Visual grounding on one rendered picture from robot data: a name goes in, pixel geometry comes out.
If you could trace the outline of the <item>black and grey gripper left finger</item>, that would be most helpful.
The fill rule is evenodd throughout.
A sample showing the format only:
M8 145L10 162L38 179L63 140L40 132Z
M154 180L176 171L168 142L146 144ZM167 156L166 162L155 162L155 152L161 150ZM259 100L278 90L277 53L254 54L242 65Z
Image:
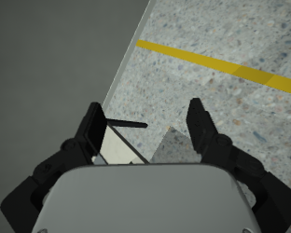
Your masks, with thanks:
M65 140L61 150L35 167L2 201L0 210L15 233L32 233L43 199L57 180L74 168L94 165L92 157L101 151L107 120L99 103L91 103L74 138Z

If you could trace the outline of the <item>grey perforated base plate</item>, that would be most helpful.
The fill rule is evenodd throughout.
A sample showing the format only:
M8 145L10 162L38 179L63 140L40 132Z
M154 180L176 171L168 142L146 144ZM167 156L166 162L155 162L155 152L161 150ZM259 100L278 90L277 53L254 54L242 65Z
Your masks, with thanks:
M97 165L97 164L108 164L108 163L106 162L104 157L101 155L101 153L99 153L98 156L94 159L93 164Z

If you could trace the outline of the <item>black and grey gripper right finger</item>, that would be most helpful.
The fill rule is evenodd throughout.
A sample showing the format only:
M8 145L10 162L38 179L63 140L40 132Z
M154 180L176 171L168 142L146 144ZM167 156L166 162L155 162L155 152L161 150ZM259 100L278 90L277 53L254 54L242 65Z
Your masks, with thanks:
M190 100L186 123L194 151L202 155L201 163L228 170L255 195L251 209L261 232L285 233L291 226L291 188L265 171L257 158L234 146L226 134L218 133L200 98Z

